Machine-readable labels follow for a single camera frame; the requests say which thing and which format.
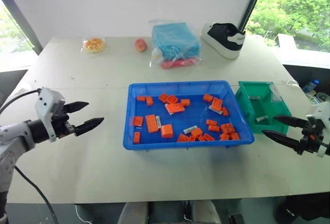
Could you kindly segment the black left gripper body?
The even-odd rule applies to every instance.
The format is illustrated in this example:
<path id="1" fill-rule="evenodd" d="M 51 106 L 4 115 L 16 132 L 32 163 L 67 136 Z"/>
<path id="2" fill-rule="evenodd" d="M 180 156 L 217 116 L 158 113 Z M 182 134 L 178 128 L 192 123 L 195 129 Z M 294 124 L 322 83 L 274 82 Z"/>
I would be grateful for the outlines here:
<path id="1" fill-rule="evenodd" d="M 69 113 L 75 112 L 74 103 L 66 104 L 62 110 L 52 116 L 52 127 L 54 128 L 56 138 L 62 138 L 64 136 L 74 133 L 75 128 L 69 123 Z"/>

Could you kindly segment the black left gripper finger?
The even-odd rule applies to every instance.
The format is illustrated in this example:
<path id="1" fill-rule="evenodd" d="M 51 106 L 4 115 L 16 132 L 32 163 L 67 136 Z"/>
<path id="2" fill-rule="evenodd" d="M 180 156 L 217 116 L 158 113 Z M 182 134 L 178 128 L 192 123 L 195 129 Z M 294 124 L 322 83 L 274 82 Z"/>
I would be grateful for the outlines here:
<path id="1" fill-rule="evenodd" d="M 75 126 L 74 134 L 82 135 L 86 132 L 89 132 L 89 131 L 93 130 L 94 128 L 96 128 L 98 125 L 100 125 L 103 120 L 104 120 L 103 117 L 98 117 L 98 118 L 92 118 L 88 121 L 85 121 L 83 124 L 81 124 L 79 126 Z"/>
<path id="2" fill-rule="evenodd" d="M 72 102 L 72 103 L 64 105 L 64 112 L 65 113 L 74 113 L 74 112 L 77 112 L 77 111 L 83 109 L 88 104 L 89 103 L 85 102 L 85 101 Z"/>

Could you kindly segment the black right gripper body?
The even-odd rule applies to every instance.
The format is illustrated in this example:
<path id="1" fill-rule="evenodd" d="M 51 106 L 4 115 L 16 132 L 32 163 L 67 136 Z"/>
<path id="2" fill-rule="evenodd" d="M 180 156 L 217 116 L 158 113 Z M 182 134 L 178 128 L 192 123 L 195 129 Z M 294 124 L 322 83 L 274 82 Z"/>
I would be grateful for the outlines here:
<path id="1" fill-rule="evenodd" d="M 322 140 L 322 132 L 324 125 L 320 119 L 311 120 L 298 120 L 298 127 L 302 128 L 303 137 L 300 139 L 295 151 L 302 155 L 303 152 L 307 151 L 310 153 L 317 152 Z"/>

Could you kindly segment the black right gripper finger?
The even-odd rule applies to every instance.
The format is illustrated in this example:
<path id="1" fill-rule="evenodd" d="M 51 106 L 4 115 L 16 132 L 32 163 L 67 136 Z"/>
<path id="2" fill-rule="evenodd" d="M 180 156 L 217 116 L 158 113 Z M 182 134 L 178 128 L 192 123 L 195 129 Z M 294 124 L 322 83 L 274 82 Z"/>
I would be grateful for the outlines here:
<path id="1" fill-rule="evenodd" d="M 298 152 L 298 146 L 299 146 L 299 141 L 289 138 L 286 135 L 279 133 L 277 131 L 272 131 L 272 130 L 262 130 L 262 133 L 270 138 L 271 140 L 284 145 L 286 147 L 289 147 L 293 149 L 294 151 Z"/>
<path id="2" fill-rule="evenodd" d="M 291 127 L 304 128 L 308 124 L 307 120 L 288 115 L 277 115 L 274 119 Z"/>

